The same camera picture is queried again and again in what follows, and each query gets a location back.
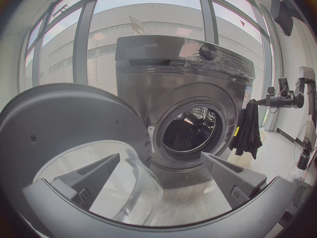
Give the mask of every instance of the building facade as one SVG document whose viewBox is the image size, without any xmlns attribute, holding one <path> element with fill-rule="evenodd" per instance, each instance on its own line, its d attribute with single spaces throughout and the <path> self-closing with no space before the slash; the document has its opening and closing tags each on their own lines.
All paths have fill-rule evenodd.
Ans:
<svg viewBox="0 0 317 238">
<path fill-rule="evenodd" d="M 141 3 L 93 14 L 87 50 L 88 85 L 117 94 L 115 48 L 117 38 L 136 35 L 131 19 L 142 22 L 145 35 L 171 35 L 205 40 L 202 11 L 165 3 Z M 252 98 L 261 99 L 264 85 L 264 51 L 261 40 L 242 28 L 217 17 L 219 45 L 252 60 L 256 79 Z M 39 83 L 73 82 L 73 40 L 77 23 L 65 28 L 41 49 Z M 31 74 L 25 68 L 25 81 Z"/>
</svg>

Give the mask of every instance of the aux logo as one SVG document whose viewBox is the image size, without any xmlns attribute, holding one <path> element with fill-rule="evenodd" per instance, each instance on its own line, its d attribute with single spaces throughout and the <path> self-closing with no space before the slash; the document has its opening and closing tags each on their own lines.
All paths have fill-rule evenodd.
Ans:
<svg viewBox="0 0 317 238">
<path fill-rule="evenodd" d="M 143 47 L 157 47 L 157 44 L 144 44 Z"/>
</svg>

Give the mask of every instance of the rotary knob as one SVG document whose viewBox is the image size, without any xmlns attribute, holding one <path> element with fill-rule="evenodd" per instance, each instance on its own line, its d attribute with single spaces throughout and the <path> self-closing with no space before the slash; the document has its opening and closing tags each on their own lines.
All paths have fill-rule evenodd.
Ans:
<svg viewBox="0 0 317 238">
<path fill-rule="evenodd" d="M 214 60 L 218 51 L 214 45 L 206 42 L 200 47 L 199 54 L 205 60 Z"/>
</svg>

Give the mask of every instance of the laundry basket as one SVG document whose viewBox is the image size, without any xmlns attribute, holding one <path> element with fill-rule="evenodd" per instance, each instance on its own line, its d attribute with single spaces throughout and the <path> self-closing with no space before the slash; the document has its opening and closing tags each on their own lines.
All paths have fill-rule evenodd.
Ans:
<svg viewBox="0 0 317 238">
<path fill-rule="evenodd" d="M 266 133 L 262 130 L 260 130 L 260 138 L 261 142 L 263 144 L 264 139 L 266 138 Z M 248 152 L 243 152 L 241 156 L 236 155 L 236 149 L 233 149 L 228 160 L 232 164 L 238 165 L 240 167 L 243 167 L 245 165 L 248 165 L 253 160 L 252 154 Z"/>
</svg>

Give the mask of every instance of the black clothing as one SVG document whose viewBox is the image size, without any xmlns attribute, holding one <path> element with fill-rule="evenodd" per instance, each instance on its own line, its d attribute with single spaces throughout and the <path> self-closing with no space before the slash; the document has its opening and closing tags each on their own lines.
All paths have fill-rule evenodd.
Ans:
<svg viewBox="0 0 317 238">
<path fill-rule="evenodd" d="M 193 124 L 174 120 L 166 129 L 163 143 L 174 151 L 189 151 L 205 141 L 203 134 Z"/>
<path fill-rule="evenodd" d="M 249 152 L 256 159 L 257 149 L 262 146 L 259 130 L 259 113 L 258 105 L 254 104 L 255 99 L 252 99 L 246 107 L 245 121 L 238 130 L 237 139 L 234 145 L 236 155 L 242 155 L 243 152 Z"/>
</svg>

